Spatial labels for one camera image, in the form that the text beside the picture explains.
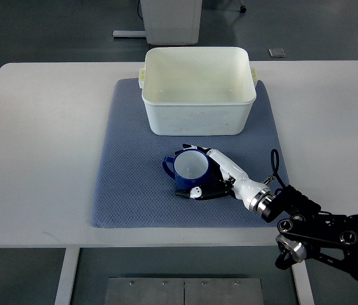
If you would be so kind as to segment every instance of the gray floor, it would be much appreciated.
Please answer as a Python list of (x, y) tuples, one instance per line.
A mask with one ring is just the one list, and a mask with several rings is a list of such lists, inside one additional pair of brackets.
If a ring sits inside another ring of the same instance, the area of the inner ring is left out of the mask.
[[(245, 4), (247, 13), (240, 14), (238, 1), (205, 0), (197, 46), (239, 46), (251, 60), (272, 60), (268, 48), (285, 50), (287, 57), (276, 60), (358, 60), (358, 0), (245, 0)], [(144, 30), (137, 0), (0, 0), (0, 67), (8, 62), (143, 61), (149, 48), (146, 40), (113, 39), (114, 30)], [(63, 253), (62, 249), (0, 250), (0, 304), (53, 300)], [(316, 263), (308, 268), (317, 283), (322, 282), (319, 270), (328, 270)], [(331, 278), (340, 279), (338, 273)], [(31, 299), (43, 295), (42, 287), (48, 297)], [(330, 303), (326, 300), (333, 293), (330, 287), (317, 287), (318, 304)]]

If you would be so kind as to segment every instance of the blue mat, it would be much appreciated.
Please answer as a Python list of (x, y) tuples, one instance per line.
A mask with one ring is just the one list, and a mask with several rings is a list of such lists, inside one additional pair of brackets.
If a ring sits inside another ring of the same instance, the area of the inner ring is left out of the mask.
[[(137, 79), (117, 82), (104, 140), (93, 199), (93, 227), (268, 227), (259, 214), (231, 196), (196, 201), (174, 195), (175, 184), (162, 168), (183, 143), (220, 150), (252, 180), (271, 173), (270, 152), (279, 150), (279, 174), (288, 184), (286, 168), (268, 94), (259, 81), (257, 98), (244, 130), (238, 135), (168, 137), (155, 135), (148, 122)], [(270, 184), (272, 190), (280, 187)]]

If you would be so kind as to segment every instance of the white table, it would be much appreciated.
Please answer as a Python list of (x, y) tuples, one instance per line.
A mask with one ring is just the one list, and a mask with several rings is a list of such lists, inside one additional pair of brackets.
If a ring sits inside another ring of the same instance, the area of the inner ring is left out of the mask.
[[(0, 247), (67, 247), (57, 304), (70, 296), (79, 247), (275, 245), (275, 228), (91, 227), (113, 88), (143, 65), (0, 70)], [(358, 62), (251, 65), (268, 90), (290, 183), (323, 210), (358, 214)]]

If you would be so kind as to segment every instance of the robotic hand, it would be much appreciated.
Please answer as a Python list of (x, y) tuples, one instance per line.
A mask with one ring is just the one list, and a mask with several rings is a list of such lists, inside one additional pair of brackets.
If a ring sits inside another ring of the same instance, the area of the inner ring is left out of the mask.
[[(231, 159), (217, 149), (183, 144), (184, 149), (203, 151), (212, 161), (214, 182), (206, 186), (177, 190), (176, 195), (195, 200), (209, 200), (232, 195), (243, 201), (248, 210), (261, 214), (266, 222), (274, 221), (282, 212), (289, 218), (278, 221), (276, 237), (280, 255), (275, 265), (287, 269), (305, 259), (316, 259), (324, 264), (348, 272), (358, 281), (358, 215), (333, 215), (323, 212), (321, 206), (309, 200), (293, 186), (280, 179), (279, 154), (271, 153), (273, 174), (263, 183), (251, 180)], [(268, 184), (277, 179), (282, 186), (274, 195)], [(340, 249), (343, 259), (323, 254), (323, 248)]]

